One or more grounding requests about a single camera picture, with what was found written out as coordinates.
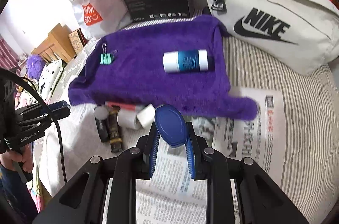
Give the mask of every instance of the white and blue bottle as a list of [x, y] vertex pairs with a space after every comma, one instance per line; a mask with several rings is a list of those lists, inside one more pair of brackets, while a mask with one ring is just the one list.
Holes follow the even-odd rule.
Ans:
[[190, 50], [164, 53], [163, 64], [166, 73], [207, 71], [207, 51]]

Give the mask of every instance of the binder clip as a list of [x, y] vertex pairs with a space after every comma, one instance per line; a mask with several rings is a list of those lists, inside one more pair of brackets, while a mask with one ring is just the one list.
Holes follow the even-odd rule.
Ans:
[[116, 50], [114, 50], [113, 54], [107, 53], [106, 47], [107, 47], [107, 44], [104, 43], [102, 45], [102, 54], [101, 54], [101, 61], [100, 61], [101, 65], [109, 65], [109, 64], [111, 64], [114, 61], [115, 54], [117, 52]]

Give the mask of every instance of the purple towel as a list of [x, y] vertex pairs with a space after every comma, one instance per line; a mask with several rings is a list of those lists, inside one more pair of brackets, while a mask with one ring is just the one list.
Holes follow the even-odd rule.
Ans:
[[[114, 101], [128, 104], [171, 104], [182, 114], [252, 120], [256, 103], [228, 96], [222, 46], [224, 26], [203, 15], [193, 21], [166, 23], [118, 31], [102, 38], [78, 78], [69, 86], [71, 105]], [[117, 50], [111, 65], [100, 65], [102, 44]], [[167, 74], [165, 52], [206, 49], [214, 57], [215, 71]]]

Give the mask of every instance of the blue bottle label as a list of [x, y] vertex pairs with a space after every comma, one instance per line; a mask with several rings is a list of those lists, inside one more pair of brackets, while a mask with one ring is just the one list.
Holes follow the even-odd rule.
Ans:
[[200, 71], [198, 50], [178, 52], [179, 71]]

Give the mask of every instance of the black cable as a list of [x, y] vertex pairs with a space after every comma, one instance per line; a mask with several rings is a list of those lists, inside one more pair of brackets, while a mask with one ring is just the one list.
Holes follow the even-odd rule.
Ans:
[[20, 77], [20, 78], [22, 78], [22, 79], [25, 79], [25, 80], [27, 80], [27, 81], [29, 81], [31, 84], [32, 84], [32, 86], [34, 87], [34, 89], [35, 89], [35, 91], [37, 91], [38, 92], [38, 90], [36, 89], [36, 87], [35, 87], [35, 85], [34, 85], [34, 83], [29, 79], [29, 78], [26, 78], [26, 77]]
[[23, 89], [25, 89], [29, 94], [31, 94], [38, 101], [38, 103], [46, 110], [46, 112], [50, 115], [50, 117], [54, 121], [55, 127], [57, 128], [58, 138], [59, 138], [62, 175], [63, 175], [64, 181], [65, 181], [65, 184], [66, 184], [67, 178], [66, 178], [66, 171], [65, 171], [65, 161], [64, 161], [64, 154], [63, 154], [61, 131], [60, 131], [59, 123], [54, 116], [54, 113], [48, 107], [48, 105], [45, 103], [45, 101], [39, 96], [39, 94], [34, 91], [34, 88], [31, 87], [27, 82], [25, 82], [19, 76], [17, 76], [16, 74], [14, 74], [14, 73], [12, 73], [8, 70], [0, 68], [0, 77], [4, 77], [4, 78], [16, 83], [17, 85], [21, 86]]

